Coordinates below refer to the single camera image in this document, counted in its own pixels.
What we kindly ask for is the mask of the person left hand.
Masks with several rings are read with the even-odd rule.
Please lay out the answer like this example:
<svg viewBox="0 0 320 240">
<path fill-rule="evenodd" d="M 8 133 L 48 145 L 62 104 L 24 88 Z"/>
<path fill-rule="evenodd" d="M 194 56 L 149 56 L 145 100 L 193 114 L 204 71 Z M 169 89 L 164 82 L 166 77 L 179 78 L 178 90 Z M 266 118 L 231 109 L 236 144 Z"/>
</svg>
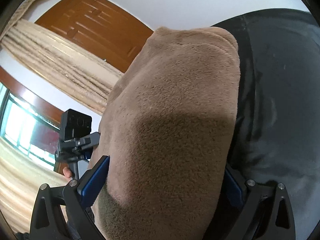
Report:
<svg viewBox="0 0 320 240">
<path fill-rule="evenodd" d="M 72 179 L 72 177 L 73 177 L 73 173 L 72 173 L 72 171 L 69 169 L 69 167 L 64 167 L 63 168 L 63 175 L 65 176 L 65 178 L 68 180 L 68 181 L 70 181 L 71 179 Z"/>
</svg>

